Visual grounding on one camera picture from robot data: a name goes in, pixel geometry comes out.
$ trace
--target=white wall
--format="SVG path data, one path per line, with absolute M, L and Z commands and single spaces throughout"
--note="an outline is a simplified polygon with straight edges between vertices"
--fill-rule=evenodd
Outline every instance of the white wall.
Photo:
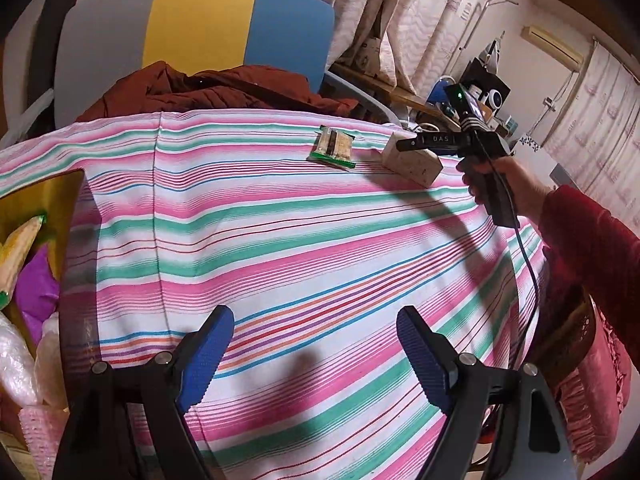
M 523 27 L 543 27 L 585 56 L 590 51 L 591 43 L 585 35 L 536 6 L 532 0 L 515 1 L 520 5 L 498 4 L 488 8 L 468 48 L 461 53 L 451 73 L 454 77 L 460 76 L 469 60 L 504 30 L 498 76 L 511 88 L 504 111 L 518 123 L 516 133 L 520 134 L 533 126 L 545 110 L 543 100 L 546 97 L 554 98 L 570 74 L 570 70 L 561 63 L 524 40 L 520 35 Z M 556 111 L 549 112 L 537 127 L 535 139 L 546 136 L 569 94 L 570 88 L 558 103 Z
M 594 23 L 590 22 L 579 12 L 573 10 L 571 7 L 565 5 L 559 0 L 532 1 L 537 6 L 551 13 L 553 16 L 557 16 L 565 25 L 568 24 L 574 30 L 579 31 L 582 35 L 588 38 L 588 40 L 590 40 L 592 36 L 598 38 L 600 43 L 605 45 L 612 53 L 618 56 L 622 63 L 624 63 L 636 76 L 640 76 L 640 62 L 612 40 L 608 34 L 597 27 Z

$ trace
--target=wooden desk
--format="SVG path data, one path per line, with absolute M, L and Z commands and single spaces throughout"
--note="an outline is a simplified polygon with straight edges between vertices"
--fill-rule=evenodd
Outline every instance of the wooden desk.
M 373 90 L 374 97 L 387 106 L 390 104 L 407 106 L 408 108 L 429 115 L 434 120 L 441 122 L 445 128 L 451 129 L 454 132 L 460 131 L 460 125 L 456 121 L 448 118 L 431 103 L 426 102 L 426 98 L 412 94 L 403 88 L 391 86 L 389 83 L 385 83 L 380 79 L 365 75 L 362 72 L 338 63 L 334 63 L 331 66 L 330 72 L 334 72 L 356 86 Z

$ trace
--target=snack package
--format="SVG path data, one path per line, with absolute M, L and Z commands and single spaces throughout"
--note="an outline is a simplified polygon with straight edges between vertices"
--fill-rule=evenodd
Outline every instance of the snack package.
M 44 215 L 27 220 L 9 235 L 0 248 L 0 310 L 11 301 L 18 274 L 44 222 Z
M 340 168 L 353 169 L 356 167 L 355 162 L 351 161 L 351 144 L 354 138 L 328 126 L 320 126 L 318 145 L 309 157 Z

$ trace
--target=white block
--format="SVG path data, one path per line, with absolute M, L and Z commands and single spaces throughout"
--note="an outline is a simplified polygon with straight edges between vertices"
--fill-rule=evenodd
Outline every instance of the white block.
M 399 152 L 396 149 L 398 140 L 414 137 L 415 134 L 408 132 L 394 132 L 382 151 L 382 164 L 421 186 L 429 187 L 442 171 L 442 163 L 438 156 L 429 150 Z

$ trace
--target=purple bag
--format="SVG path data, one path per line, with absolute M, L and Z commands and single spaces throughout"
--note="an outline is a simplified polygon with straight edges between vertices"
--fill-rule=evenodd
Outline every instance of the purple bag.
M 42 323 L 55 312 L 59 297 L 60 285 L 51 273 L 47 246 L 43 245 L 20 271 L 14 291 L 15 304 L 36 345 L 42 338 Z

